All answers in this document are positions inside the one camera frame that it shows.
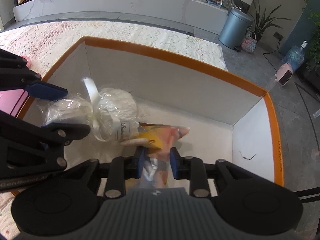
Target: gray tile floor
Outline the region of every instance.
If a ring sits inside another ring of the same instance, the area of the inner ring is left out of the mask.
[[[237,74],[267,89],[276,107],[281,132],[284,182],[292,191],[320,186],[320,158],[316,155],[320,142],[320,117],[313,113],[320,109],[316,92],[297,76],[281,87],[274,80],[275,69],[281,66],[276,53],[266,55],[275,68],[265,59],[266,51],[257,46],[255,53],[236,52],[221,44],[218,35],[189,25],[164,19],[114,12],[74,12],[38,17],[11,25],[8,29],[19,28],[35,23],[62,20],[110,20],[131,22],[162,27],[222,46],[226,66],[231,73]],[[303,217],[297,227],[297,233],[303,239],[313,239],[316,234],[320,202],[304,204]]]

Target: gray wall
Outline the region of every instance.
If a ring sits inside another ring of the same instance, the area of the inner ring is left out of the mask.
[[[309,41],[312,38],[315,24],[313,20],[308,20],[311,10],[320,13],[320,0],[309,0],[306,9],[301,14],[292,32],[279,49],[282,55],[285,55],[292,46],[299,46],[303,41]]]

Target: pink heater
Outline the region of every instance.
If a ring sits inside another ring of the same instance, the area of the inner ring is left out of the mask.
[[[275,74],[276,76],[276,81],[280,84],[280,85],[285,85],[288,80],[292,77],[292,67],[289,63],[284,63],[278,70],[278,72]]]

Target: black scribble mark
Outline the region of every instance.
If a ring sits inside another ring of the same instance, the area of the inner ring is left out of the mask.
[[[242,153],[240,152],[240,154],[241,154],[241,157],[242,158],[244,158],[245,160],[252,160],[253,159],[253,157],[255,157],[257,154],[255,154],[255,155],[253,155],[250,159],[248,159],[247,157],[244,157],[243,155],[242,155]]]

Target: trash can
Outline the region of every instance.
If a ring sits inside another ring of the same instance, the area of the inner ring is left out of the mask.
[[[230,49],[240,46],[252,23],[253,18],[250,15],[238,9],[232,9],[220,33],[219,41]]]

